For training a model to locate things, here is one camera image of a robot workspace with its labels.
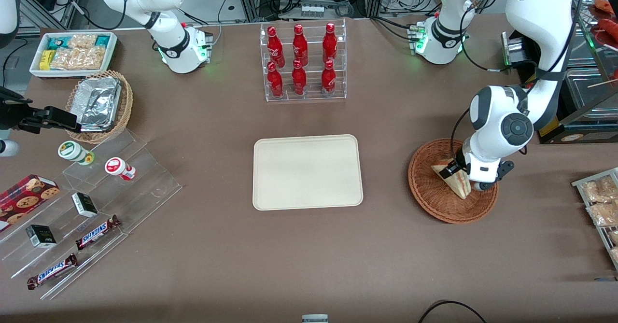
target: brown wicker basket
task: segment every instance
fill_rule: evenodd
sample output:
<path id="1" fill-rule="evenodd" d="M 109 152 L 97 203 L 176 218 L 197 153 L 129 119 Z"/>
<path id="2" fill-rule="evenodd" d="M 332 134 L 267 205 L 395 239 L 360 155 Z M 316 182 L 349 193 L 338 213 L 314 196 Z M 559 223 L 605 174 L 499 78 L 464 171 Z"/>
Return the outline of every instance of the brown wicker basket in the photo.
<path id="1" fill-rule="evenodd" d="M 454 141 L 455 150 L 462 141 Z M 472 190 L 462 200 L 431 169 L 439 160 L 451 158 L 450 139 L 427 142 L 412 157 L 408 167 L 408 183 L 417 202 L 430 215 L 451 224 L 476 222 L 492 210 L 498 196 L 495 184 L 486 191 Z"/>
<path id="2" fill-rule="evenodd" d="M 99 144 L 107 138 L 120 134 L 126 127 L 128 119 L 131 117 L 131 107 L 133 107 L 133 91 L 131 90 L 131 86 L 128 85 L 125 77 L 113 70 L 106 70 L 105 72 L 96 73 L 86 78 L 94 79 L 103 77 L 115 77 L 117 79 L 120 79 L 120 81 L 122 82 L 122 90 L 120 96 L 121 98 L 118 103 L 115 125 L 109 132 L 82 132 L 76 134 L 75 132 L 67 131 L 69 136 L 73 140 L 91 144 Z M 65 107 L 67 112 L 71 109 L 71 105 L 73 104 L 73 97 L 75 97 L 76 91 L 77 85 L 75 86 L 75 88 L 73 88 L 73 92 L 71 92 L 71 96 L 69 97 L 69 101 L 67 102 L 67 106 Z"/>

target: clear acrylic display stand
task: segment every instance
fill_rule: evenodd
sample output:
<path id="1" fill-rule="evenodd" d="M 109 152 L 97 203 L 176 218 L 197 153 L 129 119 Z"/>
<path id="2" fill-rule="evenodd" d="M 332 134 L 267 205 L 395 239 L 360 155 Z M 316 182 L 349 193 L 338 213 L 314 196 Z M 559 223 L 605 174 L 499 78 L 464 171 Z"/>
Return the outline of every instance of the clear acrylic display stand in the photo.
<path id="1" fill-rule="evenodd" d="M 326 24 L 333 22 L 335 24 L 335 35 L 337 36 L 337 57 L 334 60 L 333 69 L 337 74 L 335 79 L 335 92 L 333 96 L 325 97 L 322 95 L 322 71 L 324 70 L 324 61 L 322 61 L 322 40 L 326 33 Z M 264 90 L 267 101 L 303 101 L 303 100 L 333 100 L 342 99 L 347 96 L 347 50 L 346 50 L 346 21 L 331 20 L 331 21 L 303 21 L 303 32 L 307 38 L 309 47 L 309 64 L 305 66 L 307 73 L 307 91 L 304 96 L 298 96 L 294 93 L 292 83 L 292 62 L 294 61 L 294 51 L 292 50 L 292 41 L 294 40 L 294 28 L 285 25 L 284 23 L 270 22 L 261 24 L 260 27 L 260 50 L 262 56 L 262 72 L 264 74 Z M 266 30 L 269 26 L 274 26 L 277 29 L 277 36 L 283 44 L 283 56 L 285 57 L 285 66 L 279 69 L 283 78 L 283 97 L 274 98 L 270 92 L 267 80 L 267 63 L 270 61 L 268 54 L 268 35 Z"/>
<path id="2" fill-rule="evenodd" d="M 75 253 L 78 267 L 65 270 L 35 289 L 41 293 L 41 299 L 52 299 L 177 193 L 181 185 L 157 163 L 145 145 L 146 142 L 126 129 L 92 149 L 95 161 L 91 165 L 73 163 L 55 178 L 60 193 L 0 233 L 0 256 L 11 278 L 23 282 L 26 289 L 29 277 Z M 135 167 L 135 178 L 124 181 L 108 175 L 104 165 L 113 156 L 123 158 Z M 77 213 L 71 199 L 77 191 L 90 195 L 99 211 L 96 217 L 86 218 Z M 112 215 L 116 215 L 121 224 L 78 251 L 75 241 Z M 30 224 L 48 226 L 56 239 L 56 246 L 49 249 L 33 247 L 25 231 Z"/>

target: table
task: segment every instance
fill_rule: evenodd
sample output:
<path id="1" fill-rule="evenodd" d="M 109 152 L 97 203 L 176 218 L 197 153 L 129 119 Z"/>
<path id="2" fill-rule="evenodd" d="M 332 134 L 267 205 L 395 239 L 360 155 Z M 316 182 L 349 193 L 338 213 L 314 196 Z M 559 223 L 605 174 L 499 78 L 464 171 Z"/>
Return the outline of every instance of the table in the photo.
<path id="1" fill-rule="evenodd" d="M 113 68 L 135 94 L 129 128 L 185 187 L 52 301 L 0 271 L 0 314 L 12 315 L 3 323 L 289 323 L 321 312 L 333 323 L 413 322 L 439 299 L 490 322 L 616 321 L 616 285 L 592 281 L 615 275 L 611 261 L 570 186 L 615 167 L 616 146 L 533 143 L 526 157 L 512 156 L 516 168 L 488 216 L 444 224 L 412 197 L 408 161 L 450 135 L 480 88 L 516 75 L 483 72 L 463 55 L 435 66 L 369 20 L 347 25 L 348 99 L 311 105 L 265 102 L 259 25 L 225 26 L 212 63 L 187 75 L 161 63 L 145 30 L 117 31 Z M 503 30 L 512 30 L 503 15 L 479 15 L 468 51 L 497 66 Z M 33 78 L 27 96 L 62 107 L 74 84 Z M 457 137 L 471 133 L 464 121 Z M 357 137 L 364 202 L 255 210 L 253 144 L 328 134 Z M 68 166 L 56 155 L 63 131 L 12 138 L 22 152 L 0 162 L 0 189 Z M 455 318 L 474 321 L 441 307 L 426 322 Z"/>

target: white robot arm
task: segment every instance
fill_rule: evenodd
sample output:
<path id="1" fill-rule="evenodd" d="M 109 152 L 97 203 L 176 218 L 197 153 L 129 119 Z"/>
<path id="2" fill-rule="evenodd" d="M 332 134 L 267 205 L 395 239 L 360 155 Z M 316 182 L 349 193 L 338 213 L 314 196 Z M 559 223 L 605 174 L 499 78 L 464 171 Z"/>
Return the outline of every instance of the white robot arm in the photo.
<path id="1" fill-rule="evenodd" d="M 210 60 L 212 37 L 196 28 L 185 28 L 172 12 L 184 0 L 103 0 L 148 29 L 159 45 L 163 62 L 176 73 L 188 73 Z"/>
<path id="2" fill-rule="evenodd" d="M 415 53 L 431 63 L 447 64 L 457 56 L 461 47 L 460 37 L 470 25 L 475 11 L 466 13 L 473 0 L 440 1 L 442 8 L 439 17 L 430 17 L 417 23 L 416 38 L 420 41 L 415 46 Z"/>
<path id="3" fill-rule="evenodd" d="M 572 1 L 508 0 L 508 21 L 541 50 L 538 82 L 529 89 L 489 86 L 474 96 L 470 120 L 476 132 L 464 141 L 455 160 L 466 169 L 471 181 L 496 182 L 502 159 L 523 148 L 533 131 L 556 114 L 559 83 L 564 79 L 565 45 L 572 28 Z M 551 10 L 539 10 L 546 3 L 551 4 Z M 477 189 L 490 186 L 476 185 Z"/>
<path id="4" fill-rule="evenodd" d="M 0 0 L 0 48 L 13 41 L 19 29 L 19 0 Z"/>

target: coca-cola bottle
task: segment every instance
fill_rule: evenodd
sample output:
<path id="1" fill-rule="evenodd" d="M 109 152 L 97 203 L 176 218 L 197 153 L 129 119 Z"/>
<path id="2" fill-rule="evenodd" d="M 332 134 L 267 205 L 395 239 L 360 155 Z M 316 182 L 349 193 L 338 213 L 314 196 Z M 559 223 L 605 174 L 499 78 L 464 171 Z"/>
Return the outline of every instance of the coca-cola bottle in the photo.
<path id="1" fill-rule="evenodd" d="M 303 34 L 303 26 L 301 24 L 294 25 L 294 58 L 299 59 L 303 66 L 309 63 L 309 49 L 307 48 L 307 38 Z"/>
<path id="2" fill-rule="evenodd" d="M 326 24 L 326 35 L 324 35 L 324 41 L 322 41 L 322 49 L 324 63 L 337 57 L 337 36 L 335 36 L 335 24 L 332 22 Z"/>
<path id="3" fill-rule="evenodd" d="M 277 66 L 274 62 L 269 61 L 267 63 L 268 68 L 268 85 L 271 89 L 272 97 L 281 98 L 283 97 L 283 79 L 281 79 L 281 74 L 277 70 Z"/>
<path id="4" fill-rule="evenodd" d="M 322 95 L 331 97 L 335 93 L 335 78 L 337 74 L 333 70 L 333 61 L 329 60 L 324 63 L 322 71 Z"/>
<path id="5" fill-rule="evenodd" d="M 278 68 L 285 66 L 285 58 L 283 57 L 283 44 L 277 37 L 277 30 L 270 26 L 267 28 L 268 33 L 268 54 L 271 57 L 271 61 L 277 64 Z"/>
<path id="6" fill-rule="evenodd" d="M 300 59 L 294 60 L 292 81 L 294 82 L 294 93 L 298 96 L 303 96 L 305 94 L 305 89 L 307 88 L 307 73 L 305 73 Z"/>

